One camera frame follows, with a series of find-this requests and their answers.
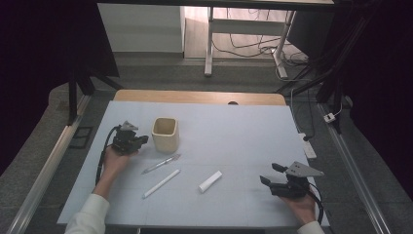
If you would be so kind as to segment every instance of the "wall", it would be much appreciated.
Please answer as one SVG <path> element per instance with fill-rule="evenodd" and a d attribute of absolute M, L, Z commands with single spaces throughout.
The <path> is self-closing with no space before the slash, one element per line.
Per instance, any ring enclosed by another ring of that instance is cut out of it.
<path fill-rule="evenodd" d="M 183 52 L 183 7 L 98 4 L 113 52 Z"/>

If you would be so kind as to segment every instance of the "white marker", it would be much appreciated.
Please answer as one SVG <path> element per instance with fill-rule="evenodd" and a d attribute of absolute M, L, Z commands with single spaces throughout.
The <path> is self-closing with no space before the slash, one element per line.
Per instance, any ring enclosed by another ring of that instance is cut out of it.
<path fill-rule="evenodd" d="M 205 193 L 205 191 L 207 191 L 207 189 L 210 188 L 210 186 L 215 183 L 219 178 L 222 177 L 222 173 L 221 172 L 216 172 L 214 175 L 212 175 L 211 177 L 209 177 L 207 180 L 205 180 L 201 185 L 200 185 L 200 191 L 201 193 Z"/>
<path fill-rule="evenodd" d="M 168 182 L 170 179 L 172 179 L 174 176 L 178 175 L 180 173 L 180 170 L 177 169 L 175 172 L 172 174 L 168 175 L 168 177 L 164 178 L 161 182 L 159 182 L 157 185 L 153 186 L 149 191 L 145 192 L 142 196 L 143 199 L 149 197 L 153 192 L 155 192 L 158 188 L 160 188 L 162 185 L 164 185 L 166 182 Z"/>

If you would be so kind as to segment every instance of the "metal rail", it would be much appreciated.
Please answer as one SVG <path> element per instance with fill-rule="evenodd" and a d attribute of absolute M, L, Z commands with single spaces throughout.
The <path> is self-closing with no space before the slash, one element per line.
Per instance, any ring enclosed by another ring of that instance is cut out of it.
<path fill-rule="evenodd" d="M 318 104 L 319 113 L 324 116 L 328 114 L 321 104 Z M 376 199 L 371 194 L 370 190 L 367 187 L 366 182 L 362 174 L 360 173 L 357 163 L 347 146 L 347 143 L 344 141 L 343 137 L 337 134 L 336 130 L 332 125 L 327 125 L 328 130 L 330 131 L 331 137 L 343 159 L 344 165 L 347 168 L 347 171 L 350 175 L 350 178 L 355 185 L 358 196 L 361 202 L 364 204 L 368 215 L 370 216 L 371 222 L 376 229 L 377 233 L 380 234 L 390 234 L 392 233 L 386 220 L 380 211 L 379 206 L 377 205 Z"/>
<path fill-rule="evenodd" d="M 7 231 L 8 234 L 18 234 L 24 233 L 30 220 L 33 218 L 34 213 L 52 180 L 53 175 L 57 169 L 61 158 L 66 151 L 70 140 L 78 128 L 80 121 L 82 120 L 83 113 L 85 112 L 86 106 L 89 103 L 91 97 L 82 96 L 78 105 L 78 115 L 75 118 L 71 126 L 66 126 L 57 140 L 57 143 L 49 155 L 48 160 L 43 166 L 42 171 L 37 176 L 36 181 L 33 183 L 30 191 L 28 192 L 23 204 L 21 205 L 18 214 L 16 214 L 15 219 Z"/>

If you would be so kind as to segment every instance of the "white sleeve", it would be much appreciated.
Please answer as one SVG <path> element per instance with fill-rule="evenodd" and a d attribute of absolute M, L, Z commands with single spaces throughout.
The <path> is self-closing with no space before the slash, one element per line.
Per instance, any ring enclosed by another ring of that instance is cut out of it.
<path fill-rule="evenodd" d="M 298 234 L 324 234 L 317 221 L 312 221 L 298 229 Z"/>
<path fill-rule="evenodd" d="M 64 233 L 95 233 L 105 231 L 104 219 L 109 210 L 109 202 L 103 197 L 91 194 L 82 210 L 72 216 Z"/>

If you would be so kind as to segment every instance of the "table surface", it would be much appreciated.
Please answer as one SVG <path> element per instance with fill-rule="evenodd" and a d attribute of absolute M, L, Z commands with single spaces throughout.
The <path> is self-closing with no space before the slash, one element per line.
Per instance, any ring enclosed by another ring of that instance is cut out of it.
<path fill-rule="evenodd" d="M 207 103 L 205 98 L 208 96 L 215 98 Z M 259 105 L 252 105 L 254 97 Z M 271 104 L 263 104 L 260 99 L 264 97 Z M 193 98 L 203 102 L 188 103 L 193 102 Z M 228 100 L 235 100 L 240 105 L 227 105 Z M 251 105 L 241 105 L 247 100 Z M 150 137 L 114 184 L 109 197 L 111 208 L 107 224 L 192 228 L 296 227 L 298 223 L 288 207 L 259 181 L 259 176 L 266 176 L 273 182 L 286 181 L 285 175 L 272 170 L 271 163 L 289 166 L 299 161 L 308 165 L 289 107 L 284 102 L 273 105 L 275 100 L 282 98 L 213 92 L 118 92 L 108 105 L 58 223 L 66 223 L 78 212 L 93 190 L 99 152 L 110 129 L 129 120 L 139 127 L 139 136 L 150 136 L 153 121 L 164 116 L 178 120 L 180 144 L 176 152 L 182 156 L 142 175 L 144 169 L 170 156 L 156 152 Z M 148 198 L 141 198 L 144 192 L 176 169 L 181 170 L 179 175 Z M 198 185 L 217 171 L 223 174 L 222 178 L 206 193 L 200 193 Z"/>
<path fill-rule="evenodd" d="M 121 90 L 114 100 L 123 101 L 154 101 L 169 103 L 209 103 L 226 104 L 235 101 L 242 105 L 285 105 L 282 95 L 219 93 L 193 91 L 153 91 L 153 90 Z"/>

